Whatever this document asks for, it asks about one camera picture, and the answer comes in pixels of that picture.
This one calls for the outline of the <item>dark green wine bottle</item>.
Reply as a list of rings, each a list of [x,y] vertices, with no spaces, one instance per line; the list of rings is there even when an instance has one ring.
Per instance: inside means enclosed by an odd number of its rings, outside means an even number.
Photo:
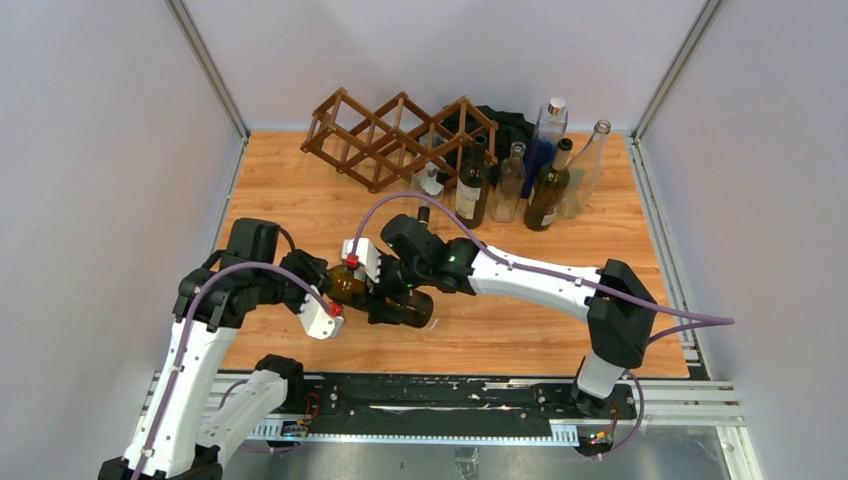
[[[327,271],[330,287],[327,296],[336,303],[365,312],[369,324],[406,325],[423,328],[431,320],[433,299],[430,295],[402,286],[384,288],[378,283],[356,277],[353,270],[337,265]]]

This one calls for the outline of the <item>clear bottle black cap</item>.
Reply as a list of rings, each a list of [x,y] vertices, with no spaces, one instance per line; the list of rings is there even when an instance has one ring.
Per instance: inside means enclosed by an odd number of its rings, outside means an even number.
[[[444,142],[445,138],[438,132],[424,134],[419,138],[419,143],[422,146],[433,149],[441,146]],[[435,201],[441,201],[445,191],[444,185],[438,180],[438,174],[441,172],[442,170],[433,162],[427,163],[413,175],[410,190],[432,198]],[[430,222],[430,214],[431,204],[427,201],[421,202],[417,210],[417,221],[427,227]]]

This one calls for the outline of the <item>dark bottle slot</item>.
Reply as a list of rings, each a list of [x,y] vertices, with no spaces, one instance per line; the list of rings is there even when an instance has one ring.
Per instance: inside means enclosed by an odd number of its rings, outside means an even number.
[[[468,228],[479,227],[485,215],[490,170],[486,160],[486,135],[476,135],[469,156],[462,162],[455,195],[455,214]]]

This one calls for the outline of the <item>green bottle silver neck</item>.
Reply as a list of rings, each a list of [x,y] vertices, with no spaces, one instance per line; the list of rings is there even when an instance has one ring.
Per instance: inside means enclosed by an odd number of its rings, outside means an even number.
[[[539,170],[523,216],[530,230],[544,231],[553,223],[570,180],[566,165],[572,148],[573,141],[562,138],[553,160]]]

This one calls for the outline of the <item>clear glass bottle dark label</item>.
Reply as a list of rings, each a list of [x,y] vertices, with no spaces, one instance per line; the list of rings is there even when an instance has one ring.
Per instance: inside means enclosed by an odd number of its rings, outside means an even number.
[[[557,216],[575,219],[585,209],[594,192],[601,174],[601,158],[611,122],[598,120],[584,148],[567,164],[569,183],[560,202]]]

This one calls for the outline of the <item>blue square glass bottle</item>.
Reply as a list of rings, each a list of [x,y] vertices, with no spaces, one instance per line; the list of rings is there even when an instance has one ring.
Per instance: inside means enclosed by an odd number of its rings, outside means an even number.
[[[568,104],[564,97],[552,97],[540,107],[533,136],[524,156],[526,177],[521,191],[522,199],[529,198],[541,168],[553,161],[557,143],[565,136],[568,114]]]

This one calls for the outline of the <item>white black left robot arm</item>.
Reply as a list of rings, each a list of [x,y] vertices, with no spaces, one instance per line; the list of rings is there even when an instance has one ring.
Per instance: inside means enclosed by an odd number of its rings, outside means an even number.
[[[326,260],[295,246],[275,259],[280,225],[237,220],[225,248],[213,252],[179,284],[165,364],[147,413],[122,456],[105,461],[101,479],[220,479],[253,429],[272,411],[318,411],[306,392],[303,365],[268,354],[250,376],[205,411],[221,362],[248,313],[283,305],[317,339],[335,335],[341,309],[329,289]]]

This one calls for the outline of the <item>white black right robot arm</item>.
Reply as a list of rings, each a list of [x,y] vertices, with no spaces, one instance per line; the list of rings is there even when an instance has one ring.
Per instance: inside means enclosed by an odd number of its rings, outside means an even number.
[[[442,240],[399,214],[380,234],[388,252],[365,238],[344,242],[377,294],[409,298],[421,286],[443,293],[493,295],[552,308],[584,322],[590,347],[564,401],[583,417],[609,409],[620,377],[640,367],[653,329],[655,301],[626,263],[572,267],[508,254],[470,238]]]

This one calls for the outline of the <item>brown wooden wine rack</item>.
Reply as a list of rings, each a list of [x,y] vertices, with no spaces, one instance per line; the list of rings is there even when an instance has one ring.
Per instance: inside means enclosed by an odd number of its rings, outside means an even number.
[[[371,193],[411,181],[429,164],[451,188],[475,137],[486,138],[484,160],[496,163],[498,128],[467,96],[430,115],[404,91],[372,110],[340,87],[313,110],[300,149]]]

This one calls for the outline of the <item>black cloth behind rack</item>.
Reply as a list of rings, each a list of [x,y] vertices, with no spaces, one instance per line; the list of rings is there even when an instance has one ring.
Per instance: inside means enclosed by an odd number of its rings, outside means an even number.
[[[533,123],[525,119],[523,113],[496,110],[488,105],[478,105],[476,107],[488,119],[493,120],[498,125],[495,135],[495,157],[498,162],[508,158],[512,143],[518,141],[524,143],[525,146],[529,144],[535,127]],[[456,112],[448,116],[441,122],[441,125],[452,134],[457,133],[459,128],[459,113]],[[480,126],[481,124],[476,119],[470,114],[467,114],[466,131],[469,134],[473,133]],[[449,152],[445,160],[452,167],[456,167],[456,151]]]

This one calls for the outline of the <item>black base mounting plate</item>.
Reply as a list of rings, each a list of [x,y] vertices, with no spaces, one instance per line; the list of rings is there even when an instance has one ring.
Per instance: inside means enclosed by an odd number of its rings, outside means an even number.
[[[312,436],[530,438],[554,420],[611,427],[638,408],[626,384],[593,400],[569,377],[314,373],[274,411],[308,421]]]

